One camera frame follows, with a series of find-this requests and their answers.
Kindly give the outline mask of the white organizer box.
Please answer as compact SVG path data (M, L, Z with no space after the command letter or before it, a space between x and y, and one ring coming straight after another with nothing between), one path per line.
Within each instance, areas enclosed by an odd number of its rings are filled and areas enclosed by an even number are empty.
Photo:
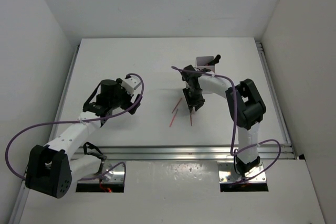
M216 72L215 65L209 65L211 61L215 59L214 56L200 56L196 57L195 68L197 70L208 69L211 72L210 76L202 75L198 78L199 86L202 89L202 94L212 94L211 89L209 88L209 81L212 81L212 75Z

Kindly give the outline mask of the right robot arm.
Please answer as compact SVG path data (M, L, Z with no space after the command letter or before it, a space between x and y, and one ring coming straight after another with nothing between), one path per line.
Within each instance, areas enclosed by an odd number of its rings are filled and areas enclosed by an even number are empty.
M230 153L235 158L236 173L244 177L260 163L258 153L258 131L266 113L266 105L251 79L234 85L225 76L209 69L195 70L191 65L179 70L186 83L183 94L188 110L198 111L204 104L204 92L214 93L227 101L230 117L233 120L233 136Z

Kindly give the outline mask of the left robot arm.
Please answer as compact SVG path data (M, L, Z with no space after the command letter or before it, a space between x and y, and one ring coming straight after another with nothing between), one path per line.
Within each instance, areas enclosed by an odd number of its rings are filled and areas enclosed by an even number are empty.
M36 145L29 154L25 186L31 190L62 198L72 183L102 179L106 156L87 139L106 121L119 114L134 114L143 97L144 82L135 74L99 82L84 102L78 119L45 145Z

